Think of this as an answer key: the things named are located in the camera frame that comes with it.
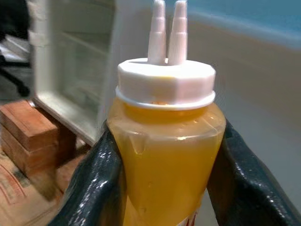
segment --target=plastic condiment bottle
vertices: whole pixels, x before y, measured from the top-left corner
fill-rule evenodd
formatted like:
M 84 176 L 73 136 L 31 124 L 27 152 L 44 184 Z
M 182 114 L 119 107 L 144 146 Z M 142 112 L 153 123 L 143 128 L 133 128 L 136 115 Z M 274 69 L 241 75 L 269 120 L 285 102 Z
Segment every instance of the plastic condiment bottle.
M 125 165 L 124 226 L 190 226 L 226 121 L 215 70 L 187 58 L 187 2 L 175 5 L 166 59 L 165 2 L 154 1 L 148 58 L 118 66 L 108 125 Z

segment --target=white bottle lid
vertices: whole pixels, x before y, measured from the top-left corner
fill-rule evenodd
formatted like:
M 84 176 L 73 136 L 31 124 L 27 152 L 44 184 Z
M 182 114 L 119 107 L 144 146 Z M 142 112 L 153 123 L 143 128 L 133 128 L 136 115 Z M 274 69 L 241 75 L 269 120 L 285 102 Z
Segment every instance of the white bottle lid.
M 118 66 L 116 95 L 129 105 L 190 110 L 211 104 L 215 70 L 187 58 L 187 1 L 175 4 L 168 59 L 165 59 L 165 2 L 154 1 L 148 58 L 127 60 Z

